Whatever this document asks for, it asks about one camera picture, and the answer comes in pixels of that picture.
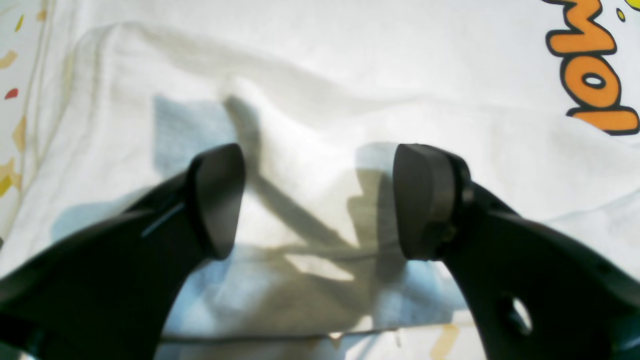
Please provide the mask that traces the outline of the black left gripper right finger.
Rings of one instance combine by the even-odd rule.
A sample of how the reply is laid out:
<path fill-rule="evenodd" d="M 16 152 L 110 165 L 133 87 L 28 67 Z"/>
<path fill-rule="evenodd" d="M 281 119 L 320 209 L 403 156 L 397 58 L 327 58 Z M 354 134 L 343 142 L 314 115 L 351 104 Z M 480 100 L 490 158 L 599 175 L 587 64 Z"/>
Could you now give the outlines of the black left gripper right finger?
<path fill-rule="evenodd" d="M 473 182 L 466 162 L 400 144 L 392 164 L 398 241 L 440 261 L 489 360 L 637 360 L 639 283 L 581 242 Z"/>

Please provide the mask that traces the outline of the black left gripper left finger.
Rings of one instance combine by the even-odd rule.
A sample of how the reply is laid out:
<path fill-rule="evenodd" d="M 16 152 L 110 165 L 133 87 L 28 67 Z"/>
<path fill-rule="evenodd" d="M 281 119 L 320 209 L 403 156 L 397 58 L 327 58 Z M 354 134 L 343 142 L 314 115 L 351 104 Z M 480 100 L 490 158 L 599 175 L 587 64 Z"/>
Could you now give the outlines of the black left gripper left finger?
<path fill-rule="evenodd" d="M 234 247 L 246 182 L 236 143 L 199 153 L 134 205 L 1 280 L 1 343 L 38 360 L 151 360 L 189 275 Z"/>

